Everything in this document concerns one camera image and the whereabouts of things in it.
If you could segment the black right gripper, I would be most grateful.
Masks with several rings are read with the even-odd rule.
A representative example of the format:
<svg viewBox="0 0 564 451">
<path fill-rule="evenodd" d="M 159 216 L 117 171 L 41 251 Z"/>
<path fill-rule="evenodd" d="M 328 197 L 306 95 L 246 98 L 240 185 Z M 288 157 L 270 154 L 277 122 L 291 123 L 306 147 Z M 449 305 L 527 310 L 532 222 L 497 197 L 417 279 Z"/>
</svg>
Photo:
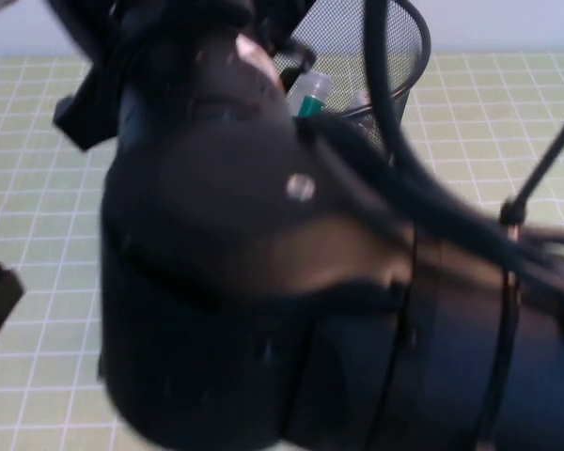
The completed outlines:
<svg viewBox="0 0 564 451">
<path fill-rule="evenodd" d="M 217 27 L 241 32 L 268 57 L 297 59 L 296 66 L 274 73 L 275 83 L 290 91 L 317 59 L 292 35 L 312 6 L 310 1 L 54 1 L 53 13 L 90 69 L 77 91 L 57 103 L 53 123 L 81 150 L 117 136 L 124 77 L 140 50 L 159 37 L 190 42 Z"/>
</svg>

